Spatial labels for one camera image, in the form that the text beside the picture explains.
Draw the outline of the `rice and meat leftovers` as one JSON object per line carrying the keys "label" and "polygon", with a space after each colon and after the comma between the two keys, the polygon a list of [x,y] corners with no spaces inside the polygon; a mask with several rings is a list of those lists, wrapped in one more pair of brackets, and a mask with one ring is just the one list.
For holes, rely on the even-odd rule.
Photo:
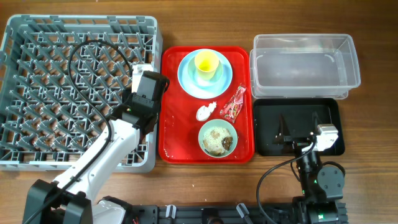
{"label": "rice and meat leftovers", "polygon": [[202,143],[209,154],[223,156],[230,150],[233,137],[228,129],[215,126],[205,131]]}

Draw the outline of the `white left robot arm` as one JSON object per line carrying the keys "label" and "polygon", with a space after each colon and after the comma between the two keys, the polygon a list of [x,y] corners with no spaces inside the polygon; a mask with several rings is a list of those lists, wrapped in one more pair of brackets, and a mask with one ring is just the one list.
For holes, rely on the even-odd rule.
{"label": "white left robot arm", "polygon": [[97,194],[121,160],[153,132],[170,81],[144,71],[137,91],[126,90],[123,103],[105,120],[106,129],[89,149],[52,182],[37,180],[29,189],[24,223],[134,223],[132,205]]}

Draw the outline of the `white napkin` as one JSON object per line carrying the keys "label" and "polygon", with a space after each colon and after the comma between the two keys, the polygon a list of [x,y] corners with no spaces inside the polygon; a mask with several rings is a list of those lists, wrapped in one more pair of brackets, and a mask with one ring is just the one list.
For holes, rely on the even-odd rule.
{"label": "white napkin", "polygon": [[208,106],[201,106],[196,113],[196,119],[198,121],[206,121],[210,117],[212,112],[214,112],[216,106],[217,104],[215,101],[210,103]]}

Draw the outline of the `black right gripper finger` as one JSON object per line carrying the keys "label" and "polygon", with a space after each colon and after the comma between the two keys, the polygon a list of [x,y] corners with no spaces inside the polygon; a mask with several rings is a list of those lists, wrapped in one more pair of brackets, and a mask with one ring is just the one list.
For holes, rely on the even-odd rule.
{"label": "black right gripper finger", "polygon": [[290,135],[287,123],[285,122],[284,116],[279,115],[279,128],[278,132],[273,140],[274,144],[290,144],[292,142],[292,136]]}
{"label": "black right gripper finger", "polygon": [[312,113],[312,123],[313,123],[313,133],[318,134],[319,133],[318,125],[321,124],[322,121],[320,120],[318,113],[316,111]]}

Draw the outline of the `yellow plastic cup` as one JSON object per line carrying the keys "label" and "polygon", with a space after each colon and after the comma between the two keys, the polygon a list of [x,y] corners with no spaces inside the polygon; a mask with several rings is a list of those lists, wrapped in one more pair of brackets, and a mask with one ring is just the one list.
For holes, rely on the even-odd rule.
{"label": "yellow plastic cup", "polygon": [[213,78],[220,61],[214,51],[201,50],[196,54],[194,64],[198,76],[203,80],[210,80]]}

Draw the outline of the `red candy wrapper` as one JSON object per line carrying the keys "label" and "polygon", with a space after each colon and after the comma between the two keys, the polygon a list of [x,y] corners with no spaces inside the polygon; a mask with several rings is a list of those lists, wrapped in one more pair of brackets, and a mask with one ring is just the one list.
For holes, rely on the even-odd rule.
{"label": "red candy wrapper", "polygon": [[238,86],[236,93],[230,98],[230,100],[224,105],[220,110],[220,116],[229,121],[230,123],[235,123],[238,114],[244,104],[244,94],[246,92],[246,87],[244,85]]}

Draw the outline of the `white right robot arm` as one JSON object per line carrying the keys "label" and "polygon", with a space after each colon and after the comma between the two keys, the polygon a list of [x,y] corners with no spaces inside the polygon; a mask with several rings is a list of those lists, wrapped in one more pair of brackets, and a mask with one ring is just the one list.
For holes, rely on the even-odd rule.
{"label": "white right robot arm", "polygon": [[322,162],[320,153],[338,139],[333,124],[318,124],[307,137],[293,137],[282,115],[274,143],[293,150],[303,195],[293,199],[293,216],[298,223],[348,223],[343,198],[345,169],[333,161]]}

